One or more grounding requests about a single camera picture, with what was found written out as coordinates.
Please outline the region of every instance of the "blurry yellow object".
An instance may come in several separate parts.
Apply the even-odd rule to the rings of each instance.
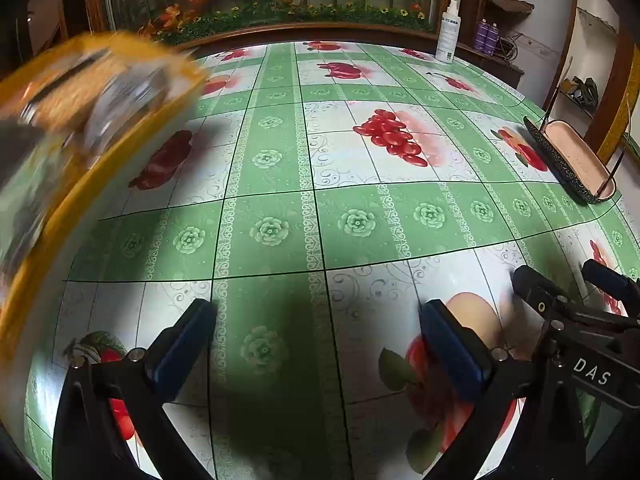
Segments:
[[[43,280],[60,249],[93,200],[123,165],[150,142],[156,133],[176,120],[186,107],[194,104],[202,92],[204,73],[187,59],[172,54],[157,43],[150,43],[127,33],[79,36],[48,50],[4,79],[0,84],[0,103],[6,103],[25,88],[38,74],[61,59],[101,48],[130,62],[170,59],[171,72],[185,81],[184,88],[172,92],[155,112],[145,116],[120,138],[97,163],[82,174],[82,163],[72,164],[65,175],[60,200],[50,211],[36,245],[18,269],[4,304],[0,306],[0,383],[8,380],[24,365],[14,362],[20,338]],[[7,409],[6,390],[0,389],[0,407]]]

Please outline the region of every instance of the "shelf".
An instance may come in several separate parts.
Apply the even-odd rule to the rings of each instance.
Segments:
[[[589,27],[596,27],[597,30],[601,30],[612,36],[618,34],[617,30],[608,22],[605,22],[602,18],[594,16],[588,10],[584,10],[581,7],[577,7],[580,17],[586,22]]]
[[[584,108],[582,108],[580,106],[580,104],[578,103],[578,101],[576,101],[573,97],[571,97],[567,92],[563,91],[563,90],[559,90],[559,92],[565,96],[567,99],[569,99],[569,101],[571,101],[574,105],[576,105],[578,108],[580,108],[580,110],[582,110],[585,114],[587,114],[589,116],[590,119],[593,119],[593,114],[591,112],[588,112],[587,110],[585,110]]]

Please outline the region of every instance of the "green flower print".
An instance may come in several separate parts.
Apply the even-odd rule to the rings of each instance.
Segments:
[[[414,218],[422,225],[439,229],[444,224],[444,213],[441,208],[433,204],[421,203],[414,210]]]
[[[277,164],[281,158],[282,153],[277,152],[276,150],[262,150],[260,153],[255,155],[251,161],[258,166],[258,168],[266,170],[268,167]]]
[[[488,164],[489,162],[491,162],[491,155],[489,155],[482,148],[474,148],[474,157],[479,160],[482,160],[482,162],[484,162],[485,164]]]
[[[513,208],[522,216],[526,216],[527,218],[531,216],[531,209],[529,208],[529,204],[524,202],[524,200],[514,198],[511,204],[513,205]]]
[[[562,203],[564,204],[564,206],[565,206],[567,209],[571,209],[571,210],[573,210],[573,209],[574,209],[574,204],[573,204],[573,202],[571,202],[571,200],[569,200],[569,199],[568,199],[567,197],[565,197],[565,196],[563,196],[563,197],[562,197]]]
[[[244,338],[240,355],[254,369],[254,374],[277,372],[289,357],[289,350],[278,333],[257,326]]]
[[[471,213],[473,216],[482,220],[483,222],[493,222],[494,212],[491,210],[491,206],[488,206],[484,202],[474,200],[471,203]]]
[[[204,229],[187,227],[174,238],[174,247],[182,254],[193,254],[204,243]]]
[[[338,220],[338,229],[353,236],[369,236],[375,227],[376,220],[373,213],[365,213],[359,209],[349,209]]]
[[[611,238],[613,239],[613,243],[615,243],[618,247],[622,247],[622,235],[618,231],[613,231],[611,233]]]
[[[548,195],[545,195],[545,196],[542,197],[542,203],[552,213],[556,212],[556,204],[554,204],[554,201],[551,200],[551,197],[549,197]]]
[[[280,126],[282,124],[282,119],[279,117],[265,117],[264,119],[258,121],[258,126],[263,127],[264,129],[275,128],[276,126]]]
[[[258,220],[249,231],[249,235],[261,244],[279,245],[289,236],[289,222],[283,222],[273,216]]]
[[[456,119],[454,119],[452,117],[447,119],[447,124],[449,126],[453,126],[454,128],[457,128],[459,130],[462,130],[465,127],[465,125],[463,123],[461,123],[460,121],[458,121],[458,120],[456,120]]]
[[[144,237],[137,233],[132,233],[129,238],[124,240],[122,244],[122,255],[125,258],[133,258],[142,249],[142,245],[145,243]]]

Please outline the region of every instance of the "table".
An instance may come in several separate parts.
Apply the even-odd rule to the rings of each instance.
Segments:
[[[625,315],[580,265],[637,278],[638,226],[619,193],[586,205],[563,189],[522,125],[543,111],[505,83],[372,44],[195,63],[210,77],[192,119],[105,204],[52,299],[26,403],[46,476],[69,356],[146,347],[194,298],[218,304],[214,340],[165,410],[219,479],[421,478],[471,407],[418,336],[420,301],[440,298],[519,358],[542,321],[512,298],[520,265]]]

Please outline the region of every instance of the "grape bunch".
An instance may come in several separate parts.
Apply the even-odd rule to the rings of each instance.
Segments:
[[[353,131],[363,137],[371,137],[376,146],[383,146],[395,156],[414,166],[426,167],[429,164],[421,156],[422,148],[412,142],[414,136],[401,130],[406,124],[396,119],[396,114],[386,110],[375,110],[373,116],[360,126],[354,126]]]

